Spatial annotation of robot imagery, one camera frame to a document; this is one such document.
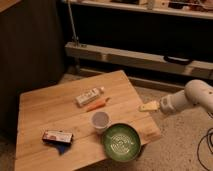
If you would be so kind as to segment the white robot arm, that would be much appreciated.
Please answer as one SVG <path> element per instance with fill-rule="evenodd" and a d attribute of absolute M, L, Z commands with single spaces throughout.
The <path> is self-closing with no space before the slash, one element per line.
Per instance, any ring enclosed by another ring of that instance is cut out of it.
<path fill-rule="evenodd" d="M 183 90 L 139 106 L 140 112 L 160 110 L 166 115 L 174 115 L 193 107 L 202 107 L 213 114 L 213 86 L 202 80 L 189 81 Z"/>

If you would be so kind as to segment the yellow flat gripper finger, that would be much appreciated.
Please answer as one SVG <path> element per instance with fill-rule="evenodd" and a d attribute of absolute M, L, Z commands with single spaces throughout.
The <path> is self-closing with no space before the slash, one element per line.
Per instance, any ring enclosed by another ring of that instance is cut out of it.
<path fill-rule="evenodd" d="M 151 101 L 146 104 L 142 104 L 139 107 L 140 112 L 156 111 L 160 108 L 160 105 L 157 101 Z"/>

